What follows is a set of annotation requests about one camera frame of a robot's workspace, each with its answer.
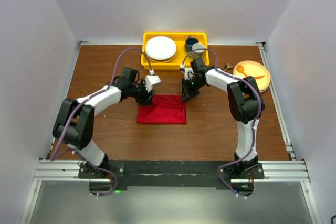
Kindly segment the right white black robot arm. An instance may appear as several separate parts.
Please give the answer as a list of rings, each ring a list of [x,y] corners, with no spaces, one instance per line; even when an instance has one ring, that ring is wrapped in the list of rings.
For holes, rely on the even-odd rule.
[[[198,96],[204,86],[214,86],[227,93],[230,113],[237,121],[237,148],[235,160],[220,166],[219,172],[246,178],[258,164],[257,126],[265,108],[255,78],[240,78],[215,66],[207,66],[201,58],[191,61],[189,68],[180,64],[180,71],[184,74],[181,80],[183,102]]]

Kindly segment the red cloth napkin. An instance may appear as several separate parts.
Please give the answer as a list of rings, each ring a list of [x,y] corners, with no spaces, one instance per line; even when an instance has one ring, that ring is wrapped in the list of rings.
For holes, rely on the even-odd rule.
[[[153,97],[153,104],[138,106],[138,124],[186,124],[186,104],[180,95]]]

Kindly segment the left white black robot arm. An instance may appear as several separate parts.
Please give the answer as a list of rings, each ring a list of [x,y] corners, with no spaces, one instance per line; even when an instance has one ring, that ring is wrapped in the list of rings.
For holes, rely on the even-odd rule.
[[[82,98],[64,99],[52,130],[57,144],[50,159],[56,160],[61,155],[58,151],[61,144],[65,144],[82,158],[93,176],[112,177],[107,154],[93,140],[96,115],[127,98],[134,98],[140,106],[151,105],[153,87],[160,82],[153,70],[141,79],[137,70],[124,67],[119,76],[114,76],[100,90]]]

